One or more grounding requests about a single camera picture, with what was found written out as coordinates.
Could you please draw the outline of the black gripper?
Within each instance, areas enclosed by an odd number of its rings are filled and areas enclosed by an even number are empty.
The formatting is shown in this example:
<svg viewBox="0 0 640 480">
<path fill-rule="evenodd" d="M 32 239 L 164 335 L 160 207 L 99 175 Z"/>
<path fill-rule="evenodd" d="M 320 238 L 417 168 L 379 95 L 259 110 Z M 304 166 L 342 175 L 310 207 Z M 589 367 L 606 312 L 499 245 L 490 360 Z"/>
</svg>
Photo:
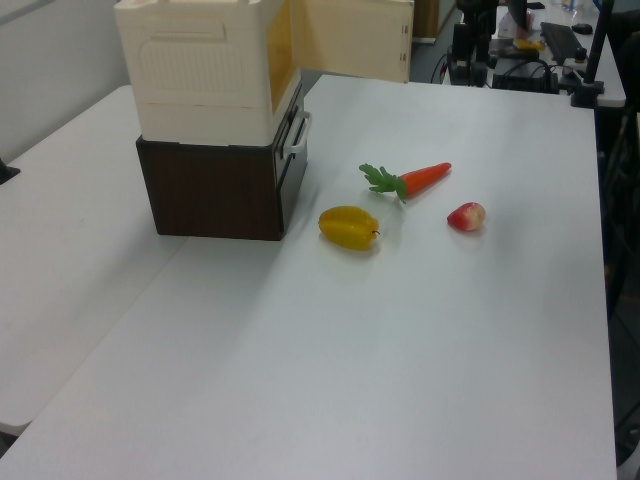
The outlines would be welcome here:
<svg viewBox="0 0 640 480">
<path fill-rule="evenodd" d="M 489 44 L 494 33 L 498 0 L 457 0 L 456 7 L 463 14 L 463 22 L 454 26 L 451 46 L 451 82 L 467 83 L 470 69 L 469 45 L 471 39 L 468 25 L 488 22 L 478 26 L 472 59 L 472 84 L 484 86 L 489 69 Z"/>
</svg>

